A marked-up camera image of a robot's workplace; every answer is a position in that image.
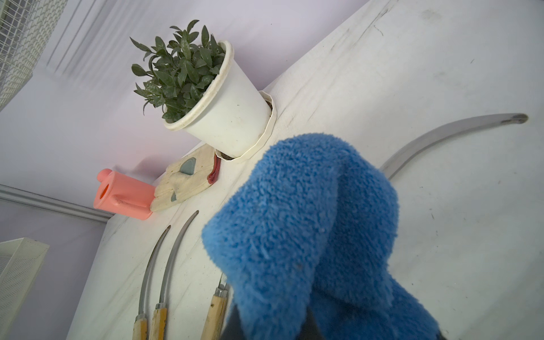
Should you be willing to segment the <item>blue microfibre rag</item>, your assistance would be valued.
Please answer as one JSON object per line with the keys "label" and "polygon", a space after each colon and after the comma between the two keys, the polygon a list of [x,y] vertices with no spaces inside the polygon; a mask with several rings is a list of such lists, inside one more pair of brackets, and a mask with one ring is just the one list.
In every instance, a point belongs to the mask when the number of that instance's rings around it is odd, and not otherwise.
{"label": "blue microfibre rag", "polygon": [[234,290],[223,339],[441,339],[390,274],[398,196],[348,143],[272,146],[203,228]]}

